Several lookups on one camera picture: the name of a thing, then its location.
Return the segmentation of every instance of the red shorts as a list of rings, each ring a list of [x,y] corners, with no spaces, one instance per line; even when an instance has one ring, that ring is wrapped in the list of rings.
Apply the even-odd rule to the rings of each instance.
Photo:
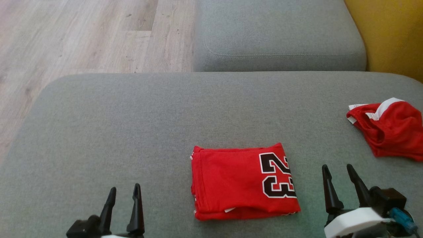
[[[195,217],[254,219],[300,211],[282,144],[268,148],[194,148]]]
[[[350,105],[348,120],[359,128],[374,156],[404,156],[423,161],[422,114],[396,98]]]

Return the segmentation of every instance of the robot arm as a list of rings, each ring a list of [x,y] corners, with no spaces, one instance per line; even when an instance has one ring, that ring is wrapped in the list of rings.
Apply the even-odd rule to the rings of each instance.
[[[144,216],[143,203],[141,201],[141,187],[137,183],[132,196],[134,206],[132,208],[131,220],[126,227],[127,234],[112,235],[110,222],[112,220],[112,209],[116,200],[116,188],[110,190],[109,196],[104,204],[100,217],[92,215],[88,220],[77,220],[66,233],[68,238],[143,238]]]
[[[327,238],[395,237],[417,233],[417,226],[404,209],[407,201],[393,188],[367,189],[351,164],[347,165],[351,182],[355,186],[360,207],[344,209],[332,184],[327,165],[322,166],[326,212],[329,214],[324,228]]]

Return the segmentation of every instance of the gray sofa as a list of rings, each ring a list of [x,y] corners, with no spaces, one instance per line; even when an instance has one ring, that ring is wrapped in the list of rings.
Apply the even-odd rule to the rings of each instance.
[[[397,97],[423,111],[423,84],[371,72],[211,72],[76,75],[48,85],[0,167],[0,236],[65,237],[118,190],[111,230],[124,232],[141,184],[146,238],[324,237],[321,178],[358,207],[346,164],[368,187],[394,187],[422,227],[423,164],[375,158],[346,119],[348,105]],[[194,218],[195,145],[281,142],[302,211],[269,219]]]
[[[198,0],[194,71],[364,71],[343,0]]]

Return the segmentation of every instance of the blue cable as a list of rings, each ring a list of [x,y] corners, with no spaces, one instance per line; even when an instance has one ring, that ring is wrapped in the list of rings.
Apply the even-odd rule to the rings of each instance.
[[[401,211],[398,208],[392,208],[389,212],[389,216],[394,219],[398,224],[404,227],[405,231],[407,231],[409,234],[415,234],[416,237],[420,237],[417,233],[417,225],[413,222],[413,220],[405,214],[403,211]]]

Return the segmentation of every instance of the printed number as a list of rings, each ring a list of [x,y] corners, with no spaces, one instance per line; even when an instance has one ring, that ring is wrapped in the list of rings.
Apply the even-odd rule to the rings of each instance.
[[[276,179],[276,175],[267,176],[263,180],[263,193],[269,198],[286,198],[286,197],[296,198],[297,195],[295,194],[294,184],[292,183],[291,171],[289,170],[286,157],[285,156],[283,157],[283,159],[285,160],[284,162],[286,163],[286,166],[275,155],[275,153],[263,153],[263,154],[260,154],[259,157],[260,157],[260,165],[261,165],[262,174],[275,174],[276,173],[275,165],[276,165],[282,173],[289,175],[287,183],[278,183]],[[279,188],[274,189],[273,186],[276,184],[279,184]]]

